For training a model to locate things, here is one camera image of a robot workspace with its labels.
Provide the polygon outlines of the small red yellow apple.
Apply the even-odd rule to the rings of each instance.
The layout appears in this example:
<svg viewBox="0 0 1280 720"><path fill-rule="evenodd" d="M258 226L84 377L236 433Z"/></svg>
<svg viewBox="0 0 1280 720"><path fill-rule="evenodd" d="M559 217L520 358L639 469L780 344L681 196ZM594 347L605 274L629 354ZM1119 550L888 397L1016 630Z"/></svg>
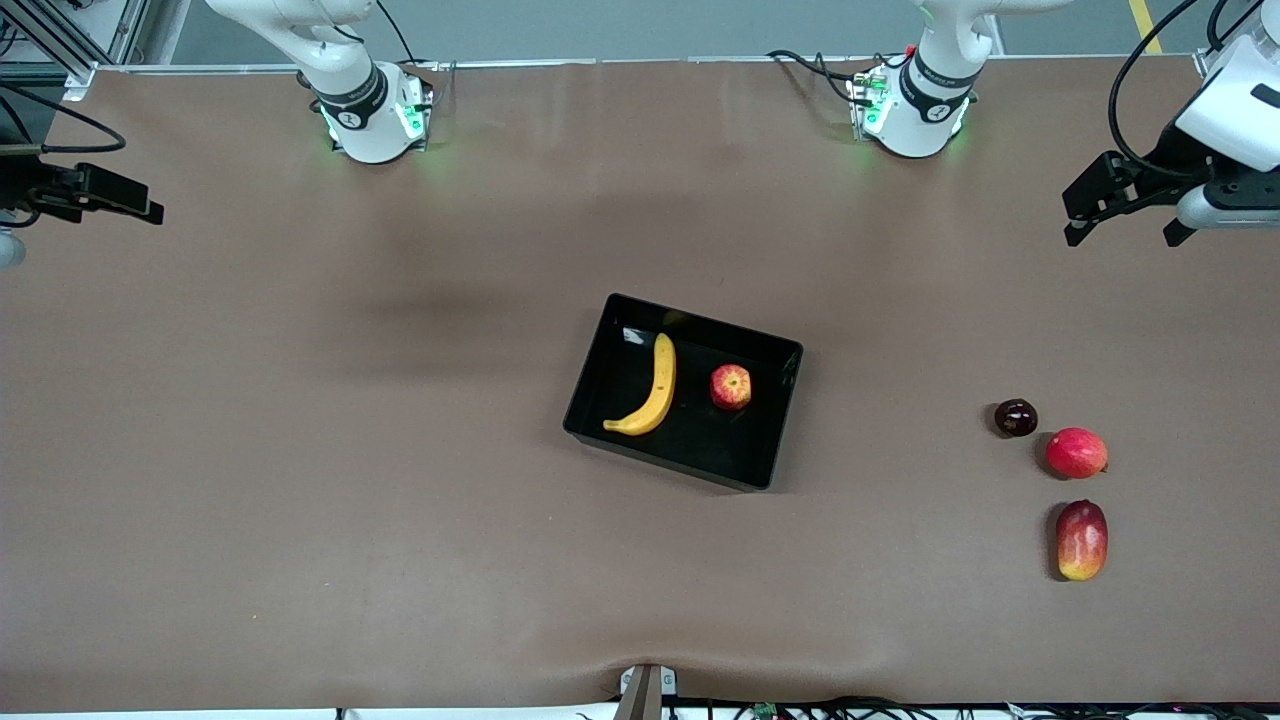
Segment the small red yellow apple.
<svg viewBox="0 0 1280 720"><path fill-rule="evenodd" d="M750 372L739 364L723 364L710 374L710 401L721 410L736 413L753 400Z"/></svg>

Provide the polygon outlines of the black plastic box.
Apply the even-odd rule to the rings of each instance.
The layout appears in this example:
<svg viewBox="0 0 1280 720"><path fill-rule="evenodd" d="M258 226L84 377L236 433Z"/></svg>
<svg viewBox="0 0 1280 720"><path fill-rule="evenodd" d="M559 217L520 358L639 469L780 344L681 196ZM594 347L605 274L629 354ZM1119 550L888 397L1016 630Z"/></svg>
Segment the black plastic box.
<svg viewBox="0 0 1280 720"><path fill-rule="evenodd" d="M673 343L669 411L628 436L605 428L652 393L659 334ZM613 293L605 301L562 427L585 445L748 492L771 487L804 347L762 331ZM744 368L742 409L713 400L713 373Z"/></svg>

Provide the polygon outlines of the yellow banana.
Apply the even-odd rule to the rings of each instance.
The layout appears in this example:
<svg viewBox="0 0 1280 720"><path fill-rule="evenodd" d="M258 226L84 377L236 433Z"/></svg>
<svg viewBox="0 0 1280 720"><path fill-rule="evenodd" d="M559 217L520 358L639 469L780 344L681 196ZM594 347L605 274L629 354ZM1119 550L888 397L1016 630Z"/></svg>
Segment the yellow banana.
<svg viewBox="0 0 1280 720"><path fill-rule="evenodd" d="M645 402L627 416L602 423L604 430L637 437L655 430L666 419L675 398L677 356L675 342L666 333L653 346L652 387Z"/></svg>

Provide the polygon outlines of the yellow floor tape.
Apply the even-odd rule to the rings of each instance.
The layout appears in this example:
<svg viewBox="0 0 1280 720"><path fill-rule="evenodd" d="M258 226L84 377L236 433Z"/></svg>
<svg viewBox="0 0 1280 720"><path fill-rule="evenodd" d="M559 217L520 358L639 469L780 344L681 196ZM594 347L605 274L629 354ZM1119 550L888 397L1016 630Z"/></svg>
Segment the yellow floor tape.
<svg viewBox="0 0 1280 720"><path fill-rule="evenodd" d="M1149 6L1149 0L1126 0L1135 28L1140 36L1142 51L1144 54L1160 55L1164 53L1158 33L1155 31L1155 18Z"/></svg>

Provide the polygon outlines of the dark purple plum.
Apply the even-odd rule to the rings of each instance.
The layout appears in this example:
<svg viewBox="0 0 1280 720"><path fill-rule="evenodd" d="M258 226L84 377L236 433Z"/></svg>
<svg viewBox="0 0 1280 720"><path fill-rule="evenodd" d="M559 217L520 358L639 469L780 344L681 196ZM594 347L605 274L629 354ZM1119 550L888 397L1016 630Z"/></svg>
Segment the dark purple plum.
<svg viewBox="0 0 1280 720"><path fill-rule="evenodd" d="M992 425L1002 437L1027 437L1038 429L1039 414L1025 398L1010 398L995 406Z"/></svg>

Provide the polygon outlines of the round red peach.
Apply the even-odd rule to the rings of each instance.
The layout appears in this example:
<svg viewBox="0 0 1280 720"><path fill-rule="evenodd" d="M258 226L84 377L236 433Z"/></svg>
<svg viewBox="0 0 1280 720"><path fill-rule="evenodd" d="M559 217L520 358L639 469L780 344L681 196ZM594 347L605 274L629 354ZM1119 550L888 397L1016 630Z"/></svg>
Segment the round red peach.
<svg viewBox="0 0 1280 720"><path fill-rule="evenodd" d="M1087 479L1108 470L1108 447L1093 430L1062 428L1044 446L1044 461L1060 477Z"/></svg>

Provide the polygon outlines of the red yellow mango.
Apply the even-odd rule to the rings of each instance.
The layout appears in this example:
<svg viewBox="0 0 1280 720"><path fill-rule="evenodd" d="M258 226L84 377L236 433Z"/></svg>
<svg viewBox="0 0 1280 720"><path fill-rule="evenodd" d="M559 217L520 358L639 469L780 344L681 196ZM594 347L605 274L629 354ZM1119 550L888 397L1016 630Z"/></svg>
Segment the red yellow mango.
<svg viewBox="0 0 1280 720"><path fill-rule="evenodd" d="M1108 524L1102 509L1087 498L1066 503L1055 521L1056 565L1068 582L1096 578L1108 557Z"/></svg>

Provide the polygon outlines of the brown table cover mat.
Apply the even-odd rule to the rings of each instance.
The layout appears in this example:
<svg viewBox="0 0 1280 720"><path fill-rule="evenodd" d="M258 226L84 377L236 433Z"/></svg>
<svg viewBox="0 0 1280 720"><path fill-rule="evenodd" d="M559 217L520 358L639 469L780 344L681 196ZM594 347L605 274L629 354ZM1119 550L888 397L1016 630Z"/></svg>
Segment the brown table cover mat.
<svg viewBox="0 0 1280 720"><path fill-rule="evenodd" d="M166 219L44 220L0 272L0 711L570 705L645 661L1280 701L1280 232L1066 246L1114 65L996 61L925 161L773 63L463 68L385 167L284 73L101 74ZM613 293L804 347L768 489L564 430ZM1069 427L1107 471L1050 469ZM1068 582L1083 498L1108 557Z"/></svg>

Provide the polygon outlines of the aluminium frame with diagonal struts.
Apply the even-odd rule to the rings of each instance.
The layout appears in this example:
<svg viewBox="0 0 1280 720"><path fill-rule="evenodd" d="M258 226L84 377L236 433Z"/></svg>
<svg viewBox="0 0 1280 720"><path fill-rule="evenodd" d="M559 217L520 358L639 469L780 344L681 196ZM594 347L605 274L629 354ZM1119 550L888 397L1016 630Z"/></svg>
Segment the aluminium frame with diagonal struts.
<svg viewBox="0 0 1280 720"><path fill-rule="evenodd" d="M84 99L97 70L136 60L155 0L0 0L0 74Z"/></svg>

